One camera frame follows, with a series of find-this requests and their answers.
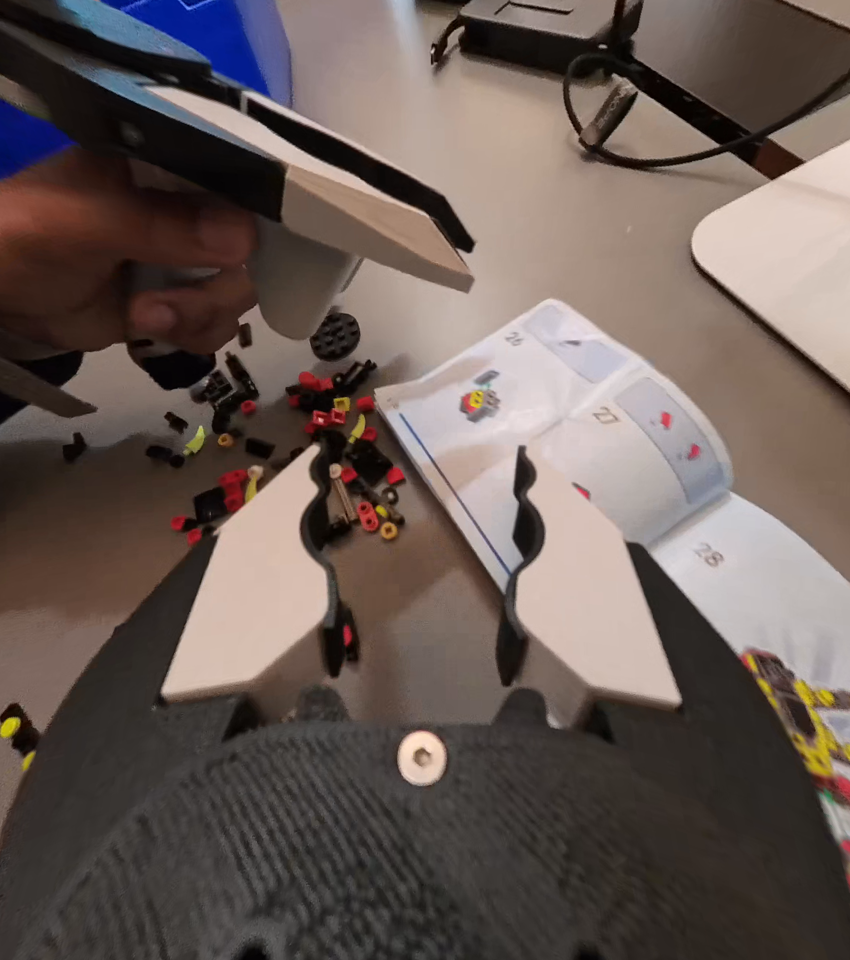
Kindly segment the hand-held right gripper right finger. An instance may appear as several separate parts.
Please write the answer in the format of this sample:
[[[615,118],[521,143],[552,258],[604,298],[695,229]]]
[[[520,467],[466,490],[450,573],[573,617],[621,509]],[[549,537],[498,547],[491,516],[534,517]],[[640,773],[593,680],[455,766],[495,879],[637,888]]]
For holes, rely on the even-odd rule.
[[[582,724],[597,702],[676,711],[678,684],[619,528],[519,446],[513,541],[495,645],[502,685],[542,695],[550,724]]]

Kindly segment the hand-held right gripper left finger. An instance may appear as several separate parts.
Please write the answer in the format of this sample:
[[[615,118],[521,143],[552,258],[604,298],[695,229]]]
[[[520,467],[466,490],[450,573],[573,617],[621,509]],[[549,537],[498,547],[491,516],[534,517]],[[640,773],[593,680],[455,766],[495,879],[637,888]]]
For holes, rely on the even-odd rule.
[[[330,462],[293,459],[219,529],[161,688],[166,702],[295,702],[346,662],[348,612],[323,554]]]

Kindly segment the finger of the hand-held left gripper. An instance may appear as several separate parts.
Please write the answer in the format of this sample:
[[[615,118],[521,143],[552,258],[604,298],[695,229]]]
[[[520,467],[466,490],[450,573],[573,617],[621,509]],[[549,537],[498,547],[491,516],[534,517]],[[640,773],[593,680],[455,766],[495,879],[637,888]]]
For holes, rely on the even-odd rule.
[[[280,162],[286,174],[280,222],[293,234],[423,281],[470,291],[471,270],[424,211],[313,157],[236,107],[173,86],[156,85],[150,92]]]
[[[454,248],[466,254],[473,252],[475,241],[450,202],[413,174],[256,91],[242,93],[241,110],[313,160],[330,164],[390,198],[423,211]]]

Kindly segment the lego instruction booklet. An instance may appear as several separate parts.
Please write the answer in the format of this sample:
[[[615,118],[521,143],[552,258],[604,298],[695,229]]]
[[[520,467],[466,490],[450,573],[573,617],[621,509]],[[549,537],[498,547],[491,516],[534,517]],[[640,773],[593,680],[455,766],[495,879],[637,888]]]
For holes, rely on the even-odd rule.
[[[695,403],[555,299],[374,401],[499,588],[519,562],[521,445],[649,550],[782,721],[850,889],[850,582],[732,492],[728,451]]]

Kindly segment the black yellow lego spider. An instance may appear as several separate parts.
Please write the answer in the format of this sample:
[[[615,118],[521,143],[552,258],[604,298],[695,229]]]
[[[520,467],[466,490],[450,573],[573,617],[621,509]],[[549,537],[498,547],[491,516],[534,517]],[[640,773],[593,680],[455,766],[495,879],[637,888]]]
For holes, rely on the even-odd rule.
[[[40,731],[19,703],[10,703],[0,713],[0,738],[8,742],[19,755],[24,772],[34,762],[41,737]]]

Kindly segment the person's left hand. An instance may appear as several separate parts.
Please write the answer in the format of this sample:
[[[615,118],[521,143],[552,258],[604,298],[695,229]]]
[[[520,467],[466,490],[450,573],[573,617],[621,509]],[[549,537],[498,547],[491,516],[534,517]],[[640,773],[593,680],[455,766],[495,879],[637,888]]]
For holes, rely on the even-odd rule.
[[[60,152],[0,180],[0,330],[61,351],[153,340],[212,354],[258,296],[254,217]]]

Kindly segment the blue plastic bin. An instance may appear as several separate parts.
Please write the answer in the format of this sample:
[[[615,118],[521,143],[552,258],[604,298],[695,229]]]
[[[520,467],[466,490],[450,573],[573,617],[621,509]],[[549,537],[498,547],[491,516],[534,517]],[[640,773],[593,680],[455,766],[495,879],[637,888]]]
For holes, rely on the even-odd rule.
[[[275,2],[109,1],[112,8],[169,34],[215,71],[291,106],[291,54]],[[71,146],[42,119],[0,100],[0,180]]]

